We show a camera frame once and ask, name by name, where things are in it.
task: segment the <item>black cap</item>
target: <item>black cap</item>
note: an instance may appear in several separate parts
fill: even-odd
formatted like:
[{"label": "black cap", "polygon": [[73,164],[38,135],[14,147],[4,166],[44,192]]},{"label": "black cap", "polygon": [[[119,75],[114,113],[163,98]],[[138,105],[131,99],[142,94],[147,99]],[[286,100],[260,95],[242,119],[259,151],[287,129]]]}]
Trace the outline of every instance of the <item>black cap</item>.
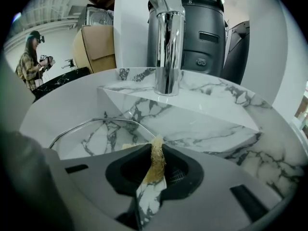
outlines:
[{"label": "black cap", "polygon": [[33,35],[37,40],[40,40],[40,34],[38,31],[32,31],[30,35]]}]

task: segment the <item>marble sink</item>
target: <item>marble sink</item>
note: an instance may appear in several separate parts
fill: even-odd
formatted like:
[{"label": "marble sink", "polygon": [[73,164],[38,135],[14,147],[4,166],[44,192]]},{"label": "marble sink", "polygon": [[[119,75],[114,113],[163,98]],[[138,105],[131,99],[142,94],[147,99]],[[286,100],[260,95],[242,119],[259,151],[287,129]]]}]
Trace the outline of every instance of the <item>marble sink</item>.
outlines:
[{"label": "marble sink", "polygon": [[[292,194],[303,177],[307,152],[277,111],[226,80],[190,71],[180,77],[180,93],[173,97],[154,93],[152,68],[113,69],[74,80],[35,102],[20,131],[48,148],[61,133],[90,119],[130,120],[139,125],[94,122],[65,137],[55,150],[61,159],[93,156],[160,135],[171,146],[234,162],[282,199]],[[146,198],[147,187],[157,197],[164,188],[160,184],[141,186],[139,199]],[[157,203],[141,206],[145,222]]]}]

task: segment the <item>fluorescent light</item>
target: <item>fluorescent light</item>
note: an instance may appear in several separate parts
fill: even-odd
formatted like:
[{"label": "fluorescent light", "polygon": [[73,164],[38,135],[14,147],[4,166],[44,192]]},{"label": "fluorescent light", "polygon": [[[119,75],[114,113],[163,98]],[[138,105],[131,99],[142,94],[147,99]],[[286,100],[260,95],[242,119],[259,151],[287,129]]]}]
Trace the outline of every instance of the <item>fluorescent light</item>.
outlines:
[{"label": "fluorescent light", "polygon": [[13,21],[12,23],[14,23],[14,21],[16,21],[17,19],[19,19],[21,16],[21,13],[17,13],[16,15],[14,15]]}]

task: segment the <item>plaid shirt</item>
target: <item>plaid shirt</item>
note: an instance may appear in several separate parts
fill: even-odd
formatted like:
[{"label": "plaid shirt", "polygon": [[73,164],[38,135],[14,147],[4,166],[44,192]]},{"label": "plaid shirt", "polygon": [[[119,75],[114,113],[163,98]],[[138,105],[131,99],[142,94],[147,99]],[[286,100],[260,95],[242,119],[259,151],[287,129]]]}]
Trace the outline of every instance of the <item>plaid shirt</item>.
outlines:
[{"label": "plaid shirt", "polygon": [[[34,90],[37,87],[35,84],[35,79],[38,79],[36,78],[38,71],[39,70],[34,65],[32,57],[30,57],[29,53],[25,51],[17,65],[16,74],[22,81],[25,82],[28,89]],[[44,71],[41,70],[38,76],[42,77],[43,72]]]}]

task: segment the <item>chrome faucet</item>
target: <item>chrome faucet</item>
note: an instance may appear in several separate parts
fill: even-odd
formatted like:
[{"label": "chrome faucet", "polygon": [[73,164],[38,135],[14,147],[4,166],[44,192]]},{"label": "chrome faucet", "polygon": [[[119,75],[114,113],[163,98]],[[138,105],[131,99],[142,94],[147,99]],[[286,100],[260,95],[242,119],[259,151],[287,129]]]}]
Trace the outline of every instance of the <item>chrome faucet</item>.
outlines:
[{"label": "chrome faucet", "polygon": [[149,0],[158,20],[155,92],[179,93],[185,10],[181,0]]}]

